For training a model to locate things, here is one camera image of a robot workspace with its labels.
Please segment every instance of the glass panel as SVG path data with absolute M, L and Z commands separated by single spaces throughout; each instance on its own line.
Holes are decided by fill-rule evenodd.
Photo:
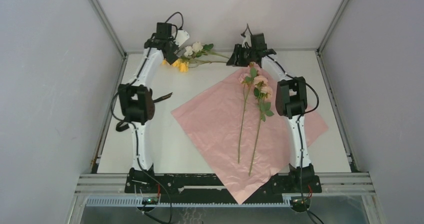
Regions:
M 325 224 L 368 223 L 360 196 L 313 197 L 311 211 Z M 173 223 L 313 223 L 308 215 L 283 207 L 174 207 Z M 169 219 L 168 207 L 157 207 L 149 214 L 165 222 Z M 86 206 L 81 223 L 121 224 L 157 223 L 143 215 L 136 207 Z

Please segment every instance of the pink rose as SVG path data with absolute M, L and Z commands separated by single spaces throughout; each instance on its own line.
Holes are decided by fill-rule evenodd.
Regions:
M 258 75 L 258 76 L 256 76 L 254 79 L 253 79 L 253 84 L 254 85 L 257 85 L 257 84 L 259 84 L 260 82 L 263 82 L 263 85 L 268 85 L 268 79 L 265 77 L 265 76 L 263 76 L 263 75 Z
M 250 76 L 250 75 L 248 73 L 241 74 L 240 77 L 238 78 L 238 81 L 240 81 L 240 83 L 242 83 L 247 76 Z
M 263 86 L 260 89 L 260 92 L 265 94 L 265 100 L 270 100 L 273 96 L 273 93 L 274 93 L 273 89 L 269 86 Z

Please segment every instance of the black mounting plate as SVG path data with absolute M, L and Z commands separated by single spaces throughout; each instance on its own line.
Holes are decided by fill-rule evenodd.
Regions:
M 141 171 L 130 171 L 126 179 L 125 193 L 134 193 L 135 189 L 137 193 L 140 193 L 141 190 L 143 194 L 156 194 L 158 192 L 157 183 L 151 179 L 148 180 L 145 175 L 141 182 L 148 183 L 147 185 L 134 178 L 134 173 L 139 172 Z M 215 174 L 156 174 L 154 178 L 167 189 L 172 203 L 237 203 Z M 294 188 L 292 183 L 292 179 L 287 174 L 276 174 L 244 203 L 281 203 L 283 193 L 300 193 L 300 190 Z M 183 188 L 185 186 L 208 186 L 208 188 Z M 310 187 L 314 193 L 322 192 L 318 176 L 314 176 Z M 162 188 L 160 192 L 162 194 L 161 202 L 169 202 L 169 198 Z M 303 193 L 305 196 L 308 195 L 308 186 L 304 186 Z

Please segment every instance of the yellow flower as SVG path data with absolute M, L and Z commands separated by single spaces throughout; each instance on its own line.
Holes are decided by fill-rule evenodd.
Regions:
M 175 60 L 175 62 L 172 64 L 172 66 L 179 68 L 181 65 L 181 59 Z
M 179 66 L 180 72 L 187 72 L 189 70 L 189 63 L 188 62 L 181 62 Z

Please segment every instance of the red wire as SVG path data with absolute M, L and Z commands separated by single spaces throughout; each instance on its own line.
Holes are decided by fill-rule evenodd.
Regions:
M 308 195 L 308 199 L 312 197 L 312 188 L 310 185 L 308 185 L 309 187 L 309 195 Z
M 160 191 L 160 189 L 161 189 L 160 187 L 161 187 L 161 186 L 160 186 L 159 184 L 157 184 L 157 185 L 158 185 L 158 186 L 157 186 L 157 187 L 158 187 L 158 188 L 157 188 L 157 189 L 158 189 L 158 191 L 157 191 L 157 196 L 158 196 L 158 198 L 159 198 L 159 195 L 160 195 L 160 193 L 161 193 L 161 191 Z

